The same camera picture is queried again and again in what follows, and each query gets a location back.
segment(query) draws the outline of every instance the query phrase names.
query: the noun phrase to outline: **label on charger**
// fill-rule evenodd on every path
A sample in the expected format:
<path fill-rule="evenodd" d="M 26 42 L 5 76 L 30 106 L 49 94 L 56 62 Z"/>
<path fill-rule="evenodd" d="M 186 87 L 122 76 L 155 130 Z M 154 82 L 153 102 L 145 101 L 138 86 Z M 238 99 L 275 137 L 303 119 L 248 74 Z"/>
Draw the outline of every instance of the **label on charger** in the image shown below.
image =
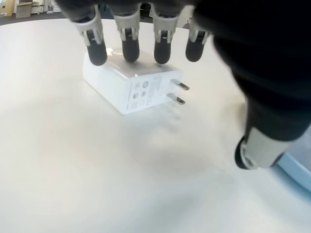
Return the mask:
<path fill-rule="evenodd" d="M 161 76 L 133 81 L 126 110 L 136 110 L 153 105 L 155 92 L 159 90 Z"/>

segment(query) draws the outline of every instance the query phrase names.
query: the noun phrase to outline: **white table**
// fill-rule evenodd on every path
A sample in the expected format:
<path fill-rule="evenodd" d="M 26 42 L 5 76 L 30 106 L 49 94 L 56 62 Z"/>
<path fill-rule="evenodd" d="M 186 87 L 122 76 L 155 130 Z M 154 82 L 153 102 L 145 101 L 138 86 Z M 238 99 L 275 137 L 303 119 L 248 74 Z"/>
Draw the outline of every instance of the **white table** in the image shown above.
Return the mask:
<path fill-rule="evenodd" d="M 103 23 L 106 46 L 121 46 Z M 308 193 L 278 169 L 236 167 L 243 96 L 211 40 L 190 63 L 188 31 L 174 35 L 186 105 L 121 116 L 82 80 L 69 21 L 0 35 L 0 232 L 310 233 Z M 139 44 L 153 53 L 152 24 Z"/>

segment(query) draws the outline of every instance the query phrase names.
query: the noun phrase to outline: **power adapter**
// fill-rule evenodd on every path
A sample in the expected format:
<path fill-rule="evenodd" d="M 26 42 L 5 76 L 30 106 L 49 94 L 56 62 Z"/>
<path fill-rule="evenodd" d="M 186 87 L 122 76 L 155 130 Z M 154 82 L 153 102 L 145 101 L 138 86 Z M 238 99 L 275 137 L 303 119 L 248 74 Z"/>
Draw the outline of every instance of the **power adapter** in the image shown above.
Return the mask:
<path fill-rule="evenodd" d="M 125 61 L 121 49 L 107 48 L 102 66 L 91 63 L 86 53 L 83 78 L 121 114 L 129 114 L 168 101 L 185 102 L 177 97 L 189 90 L 181 81 L 183 74 L 173 66 L 159 65 L 153 56 L 141 51 L 134 63 Z"/>

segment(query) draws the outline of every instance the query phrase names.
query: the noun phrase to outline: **plug pin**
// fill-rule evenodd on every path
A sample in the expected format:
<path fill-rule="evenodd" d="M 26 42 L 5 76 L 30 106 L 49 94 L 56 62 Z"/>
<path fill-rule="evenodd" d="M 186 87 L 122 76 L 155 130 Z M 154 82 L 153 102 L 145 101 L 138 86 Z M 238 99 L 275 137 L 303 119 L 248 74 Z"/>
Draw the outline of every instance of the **plug pin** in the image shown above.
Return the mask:
<path fill-rule="evenodd" d="M 183 105 L 183 104 L 186 103 L 181 98 L 177 97 L 176 95 L 174 95 L 172 93 L 167 94 L 167 97 L 172 99 L 174 102 L 176 102 L 176 103 L 178 103 L 180 105 Z"/>
<path fill-rule="evenodd" d="M 172 79 L 171 82 L 173 84 L 176 84 L 177 86 L 179 86 L 181 89 L 183 89 L 185 91 L 188 91 L 190 89 L 187 85 L 183 84 L 182 82 L 178 81 L 177 79 Z"/>

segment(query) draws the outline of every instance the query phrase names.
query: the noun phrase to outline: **robotic hand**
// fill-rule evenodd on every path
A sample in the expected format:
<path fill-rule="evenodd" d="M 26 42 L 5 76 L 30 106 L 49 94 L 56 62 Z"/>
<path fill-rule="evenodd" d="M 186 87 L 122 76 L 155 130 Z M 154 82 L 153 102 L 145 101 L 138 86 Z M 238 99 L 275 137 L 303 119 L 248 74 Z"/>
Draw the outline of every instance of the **robotic hand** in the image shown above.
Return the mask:
<path fill-rule="evenodd" d="M 107 54 L 103 38 L 101 16 L 97 3 L 103 2 L 109 5 L 114 15 L 118 30 L 122 39 L 124 58 L 128 62 L 134 62 L 139 57 L 138 31 L 140 21 L 139 0 L 58 0 L 64 15 L 77 27 L 87 45 L 91 62 L 100 66 L 105 63 Z M 187 4 L 195 4 L 195 0 L 172 0 L 152 2 L 155 32 L 155 60 L 164 64 L 171 55 L 171 42 L 178 16 Z M 190 61 L 200 59 L 204 44 L 209 33 L 200 29 L 193 23 L 190 29 L 186 56 Z"/>
<path fill-rule="evenodd" d="M 139 0 L 56 0 L 78 28 L 90 60 L 107 59 L 98 3 L 109 5 L 122 39 L 124 58 L 139 56 Z M 209 35 L 247 97 L 245 136 L 236 148 L 240 168 L 267 168 L 311 122 L 311 15 L 303 0 L 150 0 L 154 17 L 155 60 L 164 64 L 178 16 L 194 5 L 186 57 L 198 61 Z M 291 35 L 285 35 L 290 27 Z"/>

